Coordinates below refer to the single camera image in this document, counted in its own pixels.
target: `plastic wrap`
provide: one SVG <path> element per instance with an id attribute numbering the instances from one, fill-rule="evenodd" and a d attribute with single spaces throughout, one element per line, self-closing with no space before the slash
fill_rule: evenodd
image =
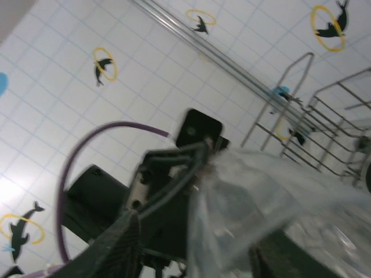
<path id="1" fill-rule="evenodd" d="M 262 152 L 227 150 L 211 165 L 190 202 L 189 277 L 248 275 L 249 248 L 277 229 L 340 277 L 371 276 L 369 195 Z"/>

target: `clear plastic bag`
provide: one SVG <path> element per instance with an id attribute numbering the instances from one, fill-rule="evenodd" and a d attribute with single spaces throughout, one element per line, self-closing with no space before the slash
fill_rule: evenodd
<path id="1" fill-rule="evenodd" d="M 369 195 L 262 152 L 230 149 L 211 164 L 190 202 L 189 277 L 249 277 L 249 248 L 277 229 L 340 277 L 371 276 Z"/>

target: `white tiled wall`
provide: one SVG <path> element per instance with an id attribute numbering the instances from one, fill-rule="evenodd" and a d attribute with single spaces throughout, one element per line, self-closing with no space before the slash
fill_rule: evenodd
<path id="1" fill-rule="evenodd" d="M 118 67 L 118 79 L 101 77 L 100 87 L 96 47 L 106 48 Z M 169 131 L 193 107 L 222 121 L 224 136 L 238 145 L 263 106 L 129 0 L 38 1 L 1 46 L 0 72 L 9 77 L 0 97 L 1 216 L 23 215 L 35 200 L 45 208 L 31 219 L 44 228 L 45 240 L 23 246 L 17 261 L 26 273 L 60 262 L 53 226 L 56 181 L 71 148 L 89 130 L 130 120 Z M 141 155 L 164 142 L 143 131 L 110 131 L 84 150 L 72 178 L 94 163 L 128 184 Z M 17 219 L 2 223 L 6 233 L 10 221 Z M 31 240 L 40 236 L 31 224 L 26 232 Z M 72 256 L 86 246 L 70 233 L 67 238 Z M 0 235 L 0 245 L 7 244 Z M 0 273 L 13 264 L 9 252 L 0 252 Z"/>
<path id="2" fill-rule="evenodd" d="M 335 0 L 154 0 L 186 25 L 194 28 L 196 22 L 186 16 L 189 9 L 197 9 L 216 18 L 216 25 L 208 25 L 209 35 L 198 33 L 222 52 L 248 70 L 267 86 L 277 83 L 286 67 L 307 52 L 316 58 L 308 79 L 298 92 L 303 103 L 313 92 L 347 75 L 371 66 L 370 0 L 350 0 L 348 26 L 344 31 L 346 45 L 340 52 L 329 52 L 321 46 L 310 25 L 314 6 L 328 8 L 337 18 L 341 10 Z M 202 13 L 208 22 L 211 19 Z M 316 25 L 325 29 L 329 15 L 319 11 Z M 340 38 L 323 39 L 330 47 L 339 47 Z M 294 67 L 283 85 L 293 90 L 303 74 L 305 63 Z M 371 100 L 371 76 L 348 82 L 347 85 L 363 99 Z M 368 109 L 345 111 L 343 107 L 358 103 L 341 89 L 324 93 L 338 112 L 349 119 L 371 118 Z"/>

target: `purple hose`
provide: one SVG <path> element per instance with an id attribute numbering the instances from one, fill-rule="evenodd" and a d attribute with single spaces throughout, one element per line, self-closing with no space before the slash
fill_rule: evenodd
<path id="1" fill-rule="evenodd" d="M 66 244 L 64 241 L 64 235 L 62 230 L 62 218 L 63 218 L 63 209 L 64 209 L 64 187 L 66 185 L 67 177 L 70 172 L 70 168 L 72 166 L 72 163 L 74 162 L 76 156 L 79 154 L 81 149 L 95 136 L 99 135 L 100 133 L 108 130 L 108 129 L 114 129 L 116 127 L 132 127 L 134 129 L 140 129 L 149 131 L 151 133 L 160 135 L 162 137 L 168 137 L 169 133 L 166 131 L 163 131 L 161 129 L 157 129 L 155 127 L 142 125 L 141 123 L 133 123 L 133 122 L 111 122 L 105 125 L 102 125 L 100 127 L 97 127 L 97 129 L 91 131 L 88 135 L 85 136 L 82 140 L 80 140 L 80 143 L 74 148 L 72 154 L 67 159 L 64 168 L 61 172 L 61 177 L 58 183 L 58 189 L 57 189 L 57 208 L 56 208 L 56 230 L 57 230 L 57 246 L 60 253 L 60 256 L 62 258 L 62 261 L 66 264 L 70 258 L 68 257 L 67 250 L 66 250 Z M 49 274 L 54 273 L 58 269 L 60 269 L 62 266 L 54 266 L 48 270 Z M 39 270 L 27 275 L 22 276 L 22 278 L 37 278 L 37 277 L 43 277 L 44 276 L 44 270 Z"/>

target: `purple cable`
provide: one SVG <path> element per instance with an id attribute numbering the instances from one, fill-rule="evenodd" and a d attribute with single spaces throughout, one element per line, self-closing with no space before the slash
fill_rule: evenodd
<path id="1" fill-rule="evenodd" d="M 72 154 L 67 159 L 64 168 L 62 170 L 62 175 L 60 177 L 59 183 L 58 183 L 58 189 L 57 189 L 57 208 L 56 208 L 56 229 L 57 229 L 57 246 L 60 253 L 60 256 L 62 258 L 62 261 L 66 264 L 70 258 L 68 257 L 67 250 L 66 250 L 66 244 L 64 241 L 64 235 L 62 230 L 62 218 L 63 218 L 63 209 L 64 209 L 64 187 L 66 185 L 67 177 L 70 172 L 70 168 L 72 166 L 72 163 L 74 162 L 75 158 L 81 151 L 81 149 L 95 136 L 99 135 L 100 133 L 108 130 L 108 129 L 114 129 L 116 127 L 132 127 L 134 129 L 140 129 L 149 131 L 151 133 L 160 135 L 162 137 L 168 137 L 170 134 L 166 131 L 163 131 L 161 129 L 157 129 L 155 127 L 142 125 L 141 123 L 134 123 L 134 122 L 111 122 L 105 125 L 102 125 L 100 127 L 97 127 L 97 129 L 91 131 L 88 133 L 85 138 L 80 140 L 80 143 L 74 148 Z M 48 274 L 52 274 L 58 269 L 60 269 L 62 265 L 54 266 L 48 270 Z M 22 278 L 37 278 L 37 277 L 44 277 L 45 271 L 39 270 L 36 272 L 32 272 L 30 274 L 22 276 Z"/>

